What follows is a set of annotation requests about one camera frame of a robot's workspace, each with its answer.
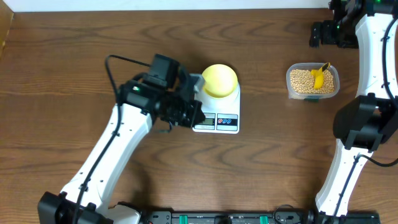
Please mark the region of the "yellow measuring scoop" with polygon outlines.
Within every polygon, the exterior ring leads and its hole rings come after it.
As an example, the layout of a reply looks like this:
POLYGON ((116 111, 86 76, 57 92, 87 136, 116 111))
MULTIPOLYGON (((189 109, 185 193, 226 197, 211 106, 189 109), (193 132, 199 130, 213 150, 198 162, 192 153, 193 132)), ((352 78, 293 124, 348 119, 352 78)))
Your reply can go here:
POLYGON ((323 86, 324 83, 324 74, 325 70, 328 70, 330 67, 330 62, 323 64, 318 70, 311 70, 310 74, 315 78, 315 82, 313 88, 318 90, 323 86))

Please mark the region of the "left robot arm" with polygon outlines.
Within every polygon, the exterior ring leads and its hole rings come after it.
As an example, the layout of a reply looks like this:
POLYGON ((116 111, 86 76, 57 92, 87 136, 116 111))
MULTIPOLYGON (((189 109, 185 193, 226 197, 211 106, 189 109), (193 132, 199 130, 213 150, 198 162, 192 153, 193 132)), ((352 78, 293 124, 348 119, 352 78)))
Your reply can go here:
POLYGON ((37 210, 41 223, 139 223, 141 213, 109 203, 132 153, 156 119, 192 128, 205 119, 193 99, 205 83, 202 75, 140 73, 120 86, 108 124, 80 170, 58 195, 46 192, 37 210))

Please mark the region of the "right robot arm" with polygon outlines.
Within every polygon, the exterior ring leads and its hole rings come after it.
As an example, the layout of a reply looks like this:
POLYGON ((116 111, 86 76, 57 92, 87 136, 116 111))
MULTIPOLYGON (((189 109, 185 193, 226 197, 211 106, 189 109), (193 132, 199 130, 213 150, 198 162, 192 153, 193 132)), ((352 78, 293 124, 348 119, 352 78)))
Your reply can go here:
POLYGON ((310 46, 359 50, 355 99, 333 121, 335 155, 315 197, 314 223, 343 223, 348 202, 373 153, 397 131, 397 1, 332 0, 333 19, 316 22, 310 46))

